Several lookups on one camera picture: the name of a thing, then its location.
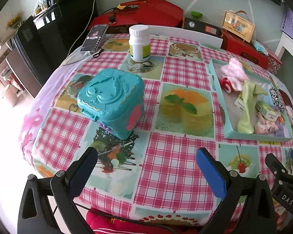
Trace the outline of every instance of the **white bottle cap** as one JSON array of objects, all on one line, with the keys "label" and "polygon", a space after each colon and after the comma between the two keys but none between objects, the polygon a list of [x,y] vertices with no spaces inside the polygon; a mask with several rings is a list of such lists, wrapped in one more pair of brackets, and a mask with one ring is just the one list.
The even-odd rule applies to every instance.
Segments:
[{"label": "white bottle cap", "polygon": [[149,35],[149,27],[145,25],[135,25],[129,28],[129,33],[135,37],[145,37]]}]

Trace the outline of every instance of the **teal box lid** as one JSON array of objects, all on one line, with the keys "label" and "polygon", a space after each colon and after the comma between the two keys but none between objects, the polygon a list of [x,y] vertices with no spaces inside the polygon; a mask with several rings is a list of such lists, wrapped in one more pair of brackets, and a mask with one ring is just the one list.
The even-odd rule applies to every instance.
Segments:
[{"label": "teal box lid", "polygon": [[85,85],[77,96],[77,104],[97,121],[112,121],[131,109],[137,94],[143,94],[144,82],[138,75],[107,68]]}]

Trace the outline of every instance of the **screw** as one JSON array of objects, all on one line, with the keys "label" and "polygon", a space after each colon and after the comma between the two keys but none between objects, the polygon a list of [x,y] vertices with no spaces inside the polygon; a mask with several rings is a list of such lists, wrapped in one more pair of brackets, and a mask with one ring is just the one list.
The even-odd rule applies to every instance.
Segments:
[{"label": "screw", "polygon": [[34,174],[29,174],[27,179],[28,180],[33,180],[36,176]]},{"label": "screw", "polygon": [[58,172],[56,173],[56,175],[57,175],[58,177],[63,177],[64,174],[65,174],[64,171],[58,171]]},{"label": "screw", "polygon": [[265,177],[264,175],[261,174],[261,175],[259,175],[259,179],[260,179],[260,180],[265,180],[266,177]]},{"label": "screw", "polygon": [[231,170],[231,171],[229,172],[229,174],[230,174],[230,176],[232,176],[232,177],[236,177],[236,176],[238,176],[238,173],[237,173],[236,171],[233,171],[233,170]]}]

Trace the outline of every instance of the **wooden box with handle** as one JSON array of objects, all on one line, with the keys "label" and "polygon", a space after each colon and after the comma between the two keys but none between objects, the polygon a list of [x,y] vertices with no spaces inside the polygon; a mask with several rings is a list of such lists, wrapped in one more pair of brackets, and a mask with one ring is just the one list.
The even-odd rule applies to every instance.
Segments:
[{"label": "wooden box with handle", "polygon": [[222,27],[223,29],[228,30],[229,32],[232,32],[235,35],[239,36],[243,40],[250,42],[255,29],[255,25],[252,24],[250,21],[238,16],[237,13],[244,13],[247,16],[245,11],[226,11]]}]

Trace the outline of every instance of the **pill bottle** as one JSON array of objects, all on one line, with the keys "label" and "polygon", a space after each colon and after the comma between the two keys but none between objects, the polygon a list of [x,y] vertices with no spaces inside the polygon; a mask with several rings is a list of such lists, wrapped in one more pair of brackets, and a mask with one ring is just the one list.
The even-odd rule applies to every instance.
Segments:
[{"label": "pill bottle", "polygon": [[131,26],[129,33],[131,58],[136,62],[147,61],[151,55],[149,27],[145,25]]}]

